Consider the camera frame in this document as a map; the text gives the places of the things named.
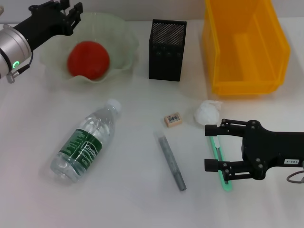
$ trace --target green bottle label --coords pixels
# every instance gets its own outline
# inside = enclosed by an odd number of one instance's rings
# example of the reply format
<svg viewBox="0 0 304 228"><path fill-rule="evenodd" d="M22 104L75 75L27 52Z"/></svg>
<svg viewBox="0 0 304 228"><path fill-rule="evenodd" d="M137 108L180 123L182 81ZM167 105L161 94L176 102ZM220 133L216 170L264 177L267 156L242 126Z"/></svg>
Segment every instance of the green bottle label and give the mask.
<svg viewBox="0 0 304 228"><path fill-rule="evenodd" d="M60 152L78 161L86 170L94 161L102 148L102 144L90 133L77 129Z"/></svg>

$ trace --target frosted glass bowl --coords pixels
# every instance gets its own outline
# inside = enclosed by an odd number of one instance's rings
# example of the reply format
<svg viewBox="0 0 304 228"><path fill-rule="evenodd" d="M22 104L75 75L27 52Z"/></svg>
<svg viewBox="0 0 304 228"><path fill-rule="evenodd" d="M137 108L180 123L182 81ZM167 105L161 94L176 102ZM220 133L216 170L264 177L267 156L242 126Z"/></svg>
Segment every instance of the frosted glass bowl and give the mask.
<svg viewBox="0 0 304 228"><path fill-rule="evenodd" d="M101 44L110 56L108 71L96 80L81 75L73 77L67 69L68 56L81 41ZM138 39L123 19L107 13L82 13L73 35L55 36L41 47L40 62L58 80L99 83L111 75L130 69L138 45Z"/></svg>

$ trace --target green indicator light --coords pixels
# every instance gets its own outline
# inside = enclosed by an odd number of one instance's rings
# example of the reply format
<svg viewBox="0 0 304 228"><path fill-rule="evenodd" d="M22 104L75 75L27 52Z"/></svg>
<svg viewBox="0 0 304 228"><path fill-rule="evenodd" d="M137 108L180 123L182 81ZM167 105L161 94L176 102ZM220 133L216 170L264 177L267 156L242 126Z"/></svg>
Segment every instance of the green indicator light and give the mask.
<svg viewBox="0 0 304 228"><path fill-rule="evenodd" d="M16 68L19 65L19 61L14 62L13 68Z"/></svg>

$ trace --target white bottle cap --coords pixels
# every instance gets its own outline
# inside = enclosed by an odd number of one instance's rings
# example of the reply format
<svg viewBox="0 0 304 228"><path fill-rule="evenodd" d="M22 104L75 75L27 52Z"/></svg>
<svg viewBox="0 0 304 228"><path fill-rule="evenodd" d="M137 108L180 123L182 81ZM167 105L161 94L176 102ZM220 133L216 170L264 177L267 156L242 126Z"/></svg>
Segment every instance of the white bottle cap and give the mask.
<svg viewBox="0 0 304 228"><path fill-rule="evenodd" d="M118 115L120 115L121 111L122 111L122 105L116 101L115 99L109 99L107 102L106 102L108 105L114 107L118 113Z"/></svg>

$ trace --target yellow plastic bin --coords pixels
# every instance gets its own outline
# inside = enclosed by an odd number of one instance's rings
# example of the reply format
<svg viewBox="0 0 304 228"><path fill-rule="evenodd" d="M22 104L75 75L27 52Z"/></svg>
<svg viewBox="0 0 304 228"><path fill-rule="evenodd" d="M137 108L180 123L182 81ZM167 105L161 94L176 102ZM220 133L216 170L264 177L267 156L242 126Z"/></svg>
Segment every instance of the yellow plastic bin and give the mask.
<svg viewBox="0 0 304 228"><path fill-rule="evenodd" d="M203 46L218 95L269 94L284 82L290 47L270 0L206 0Z"/></svg>

